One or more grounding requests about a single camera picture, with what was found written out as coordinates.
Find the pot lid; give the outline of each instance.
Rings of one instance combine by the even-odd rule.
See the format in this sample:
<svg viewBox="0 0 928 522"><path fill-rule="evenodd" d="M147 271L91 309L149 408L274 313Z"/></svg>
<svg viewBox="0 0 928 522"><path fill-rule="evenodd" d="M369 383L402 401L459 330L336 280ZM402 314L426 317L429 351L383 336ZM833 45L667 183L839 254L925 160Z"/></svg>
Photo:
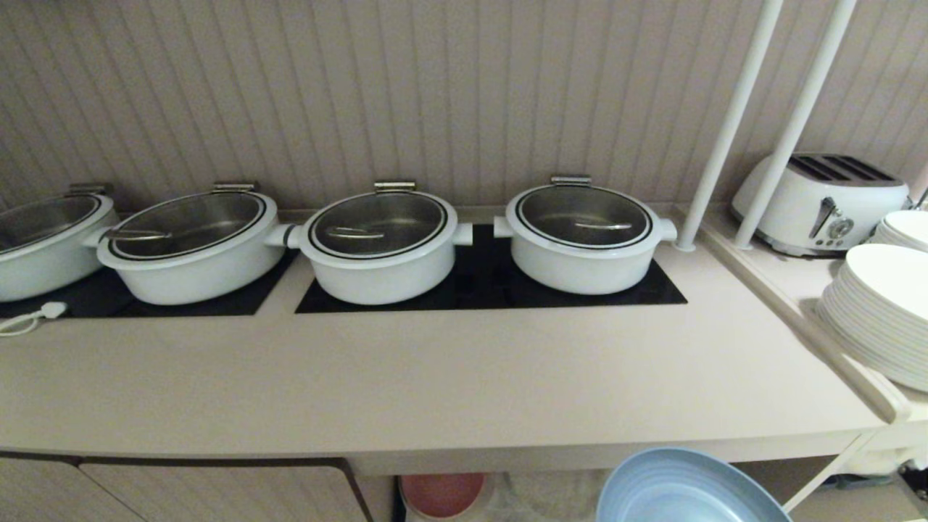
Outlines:
<svg viewBox="0 0 928 522"><path fill-rule="evenodd" d="M529 191L519 200L516 216L550 241L594 250L631 246L653 229L651 216L639 203L587 185L550 185Z"/></svg>
<svg viewBox="0 0 928 522"><path fill-rule="evenodd" d="M210 192L164 202L133 215L107 233L110 251L123 259L166 259L228 241L267 210L249 192Z"/></svg>
<svg viewBox="0 0 928 522"><path fill-rule="evenodd" d="M343 259L379 259L432 240L446 226L447 211L421 192L377 192L323 210L309 230L318 250Z"/></svg>
<svg viewBox="0 0 928 522"><path fill-rule="evenodd" d="M92 215L101 205L94 196L64 196L22 205L0 214L0 254L55 236Z"/></svg>

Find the grooved wall panel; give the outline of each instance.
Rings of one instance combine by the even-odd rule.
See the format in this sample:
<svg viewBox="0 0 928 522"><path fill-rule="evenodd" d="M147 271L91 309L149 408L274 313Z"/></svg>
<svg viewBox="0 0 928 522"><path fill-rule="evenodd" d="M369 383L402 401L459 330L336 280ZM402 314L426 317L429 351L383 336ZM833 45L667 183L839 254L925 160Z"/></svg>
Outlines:
<svg viewBox="0 0 928 522"><path fill-rule="evenodd" d="M0 208L123 210L254 178L283 208L415 178L501 204L554 172L686 201L760 0L0 0ZM831 14L787 0L716 199L770 153ZM928 185L928 3L858 3L803 150Z"/></svg>

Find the four-slice toaster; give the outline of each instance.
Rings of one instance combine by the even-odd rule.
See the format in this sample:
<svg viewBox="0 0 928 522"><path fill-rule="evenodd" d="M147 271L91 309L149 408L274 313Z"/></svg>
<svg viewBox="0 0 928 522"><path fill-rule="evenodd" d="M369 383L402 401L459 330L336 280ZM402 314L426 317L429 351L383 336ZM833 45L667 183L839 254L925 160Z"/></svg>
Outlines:
<svg viewBox="0 0 928 522"><path fill-rule="evenodd" d="M757 164L732 201L748 212L770 158ZM756 235L788 255L837 255L865 241L883 216L906 206L909 187L851 156L794 154Z"/></svg>

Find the toaster dial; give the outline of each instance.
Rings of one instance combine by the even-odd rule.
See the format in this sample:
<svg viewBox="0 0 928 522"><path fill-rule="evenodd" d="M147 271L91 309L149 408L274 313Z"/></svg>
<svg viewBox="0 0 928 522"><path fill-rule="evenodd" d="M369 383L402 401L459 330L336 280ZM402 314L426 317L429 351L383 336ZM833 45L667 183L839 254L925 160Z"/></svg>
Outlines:
<svg viewBox="0 0 928 522"><path fill-rule="evenodd" d="M833 240L840 240L854 228L854 220L849 217L835 219L828 226L828 237Z"/></svg>

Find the counter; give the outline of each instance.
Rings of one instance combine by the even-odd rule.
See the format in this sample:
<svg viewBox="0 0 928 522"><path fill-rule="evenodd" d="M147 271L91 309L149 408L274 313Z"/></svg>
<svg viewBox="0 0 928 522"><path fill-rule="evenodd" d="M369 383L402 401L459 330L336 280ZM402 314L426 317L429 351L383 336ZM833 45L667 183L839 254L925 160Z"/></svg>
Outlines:
<svg viewBox="0 0 928 522"><path fill-rule="evenodd" d="M797 258L777 253L754 239L750 250L734 247L729 241L738 223L728 214L726 205L718 205L706 214L702 230L728 261L728 266L742 274L746 282L765 301L806 334L817 337L822 355L837 359L845 378L860 385L872 386L870 401L887 410L893 422L928 422L928 394L896 385L883 375L847 356L835 341L831 327L818 319L815 304L834 280L844 263L842 258Z"/></svg>
<svg viewBox="0 0 928 522"><path fill-rule="evenodd" d="M687 305L294 315L299 257L253 317L48 322L0 340L0 450L401 474L829 455L885 425L697 246L656 253Z"/></svg>

